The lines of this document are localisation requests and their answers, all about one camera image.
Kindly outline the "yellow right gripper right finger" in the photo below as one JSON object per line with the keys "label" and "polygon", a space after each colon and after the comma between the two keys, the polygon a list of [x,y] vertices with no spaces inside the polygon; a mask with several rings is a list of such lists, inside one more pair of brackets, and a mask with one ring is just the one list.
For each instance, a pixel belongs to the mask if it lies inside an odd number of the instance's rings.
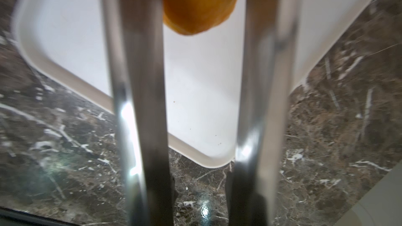
{"label": "yellow right gripper right finger", "polygon": [[231,226],[270,226],[275,216],[300,1],[246,0]]}

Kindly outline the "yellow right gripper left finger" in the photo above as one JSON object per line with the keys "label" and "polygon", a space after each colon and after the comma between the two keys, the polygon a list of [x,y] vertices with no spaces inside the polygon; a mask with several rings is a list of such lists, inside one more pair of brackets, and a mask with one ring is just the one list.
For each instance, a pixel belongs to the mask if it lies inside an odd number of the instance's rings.
{"label": "yellow right gripper left finger", "polygon": [[162,0],[102,0],[128,224],[171,226]]}

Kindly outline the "white rectangular tray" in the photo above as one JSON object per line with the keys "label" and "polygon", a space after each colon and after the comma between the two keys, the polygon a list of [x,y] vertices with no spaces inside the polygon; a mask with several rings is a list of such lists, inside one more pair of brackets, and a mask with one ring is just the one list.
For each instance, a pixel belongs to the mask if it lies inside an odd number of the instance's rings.
{"label": "white rectangular tray", "polygon": [[[292,88],[371,0],[303,0]],[[13,34],[36,70],[108,112],[113,111],[100,0],[19,0]],[[164,65],[169,146],[218,168],[234,157],[246,0],[223,24],[195,36],[167,27]]]}

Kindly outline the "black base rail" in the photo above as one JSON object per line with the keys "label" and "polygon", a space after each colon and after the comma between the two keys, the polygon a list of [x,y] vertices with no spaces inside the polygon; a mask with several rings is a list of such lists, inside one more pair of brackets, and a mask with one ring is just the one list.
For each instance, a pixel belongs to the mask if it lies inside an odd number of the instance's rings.
{"label": "black base rail", "polygon": [[1,226],[78,226],[78,225],[1,207]]}

